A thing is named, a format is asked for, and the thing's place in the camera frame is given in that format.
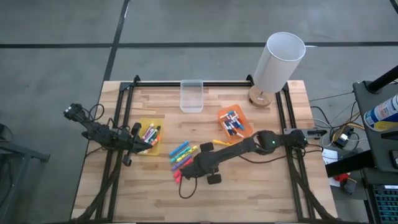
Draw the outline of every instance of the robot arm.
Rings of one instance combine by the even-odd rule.
[[[90,119],[85,113],[85,109],[80,104],[72,103],[63,115],[72,121],[79,122],[87,131],[82,132],[88,140],[98,142],[107,150],[127,150],[127,154],[123,157],[123,164],[131,165],[130,155],[152,148],[151,144],[144,142],[139,136],[141,129],[140,123],[135,123],[131,128],[131,133],[127,128],[110,129],[108,124],[100,124]]]
[[[260,155],[270,154],[277,147],[287,145],[303,149],[308,145],[308,142],[303,132],[297,129],[290,134],[281,135],[272,131],[259,131],[237,144],[216,152],[213,152],[213,143],[204,143],[200,145],[201,152],[193,158],[193,162],[181,169],[181,175],[187,179],[209,175],[208,183],[218,184],[221,182],[221,176],[216,173],[221,162],[247,152],[255,152]]]

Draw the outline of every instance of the floor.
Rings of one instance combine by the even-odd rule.
[[[128,2],[120,33],[121,9]],[[308,47],[291,77],[305,80],[308,97],[314,99],[351,91],[353,82],[375,79],[398,64],[398,9],[392,5],[389,0],[1,0],[0,123],[12,129],[16,143],[51,153],[49,163],[35,161],[29,167],[15,223],[68,220],[87,141],[80,135],[83,128],[64,119],[62,111],[72,102],[95,104],[104,77],[242,80],[253,74],[262,51],[261,47],[115,51],[110,48],[114,40],[115,44],[265,42],[274,32],[292,32],[307,43],[333,46]],[[355,44],[339,47],[342,42]],[[105,48],[6,46],[86,43]],[[109,55],[114,61],[108,61]],[[353,101],[353,95],[346,95],[312,105],[332,119]],[[314,116],[323,119],[318,111]],[[333,124],[348,116],[346,110]],[[338,189],[333,194],[339,217],[367,220],[362,201],[341,195]]]

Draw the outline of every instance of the blue and white can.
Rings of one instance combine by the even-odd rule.
[[[363,120],[375,131],[385,131],[398,126],[398,95],[366,112]]]

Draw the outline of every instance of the yellow tray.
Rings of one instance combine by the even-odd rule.
[[[147,153],[144,152],[140,152],[138,155],[141,156],[157,156],[159,154],[160,151],[160,143],[162,142],[162,133],[163,133],[163,119],[159,119],[159,118],[141,118],[139,120],[139,122],[141,123],[141,130],[139,131],[139,136],[142,137],[145,132],[147,131],[148,127],[150,126],[150,124],[154,124],[154,128],[160,126],[161,129],[159,131],[159,135],[160,135],[160,139],[158,140],[158,142],[156,143],[156,145],[154,147],[152,147],[152,149],[148,149]]]

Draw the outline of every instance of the wooden table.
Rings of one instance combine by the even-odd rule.
[[[105,82],[99,103],[105,107],[100,122],[114,115],[120,82]],[[303,81],[289,81],[290,95],[298,128],[313,128],[313,119]],[[186,140],[199,146],[212,139],[226,139],[217,122],[217,111],[239,104],[254,131],[266,129],[280,134],[276,100],[267,108],[248,102],[248,87],[205,87],[201,113],[188,114],[180,109],[179,87],[136,87],[133,93],[129,125],[139,118],[163,118],[160,154],[156,157],[132,156],[132,166],[122,166],[114,222],[292,222],[297,221],[286,159],[269,164],[251,164],[238,157],[220,164],[223,181],[208,185],[198,179],[190,199],[181,199],[178,185],[170,171],[169,152]],[[284,108],[288,119],[287,108]],[[98,144],[91,142],[88,152]],[[244,156],[267,161],[285,155],[280,147],[275,153]],[[106,152],[98,151],[86,158],[78,187],[72,218],[78,217],[98,193]],[[310,188],[320,203],[336,217],[335,203],[326,176],[322,155],[305,156]],[[195,181],[184,180],[182,194],[190,195]],[[305,199],[301,192],[303,210]],[[104,206],[108,210],[109,195]]]

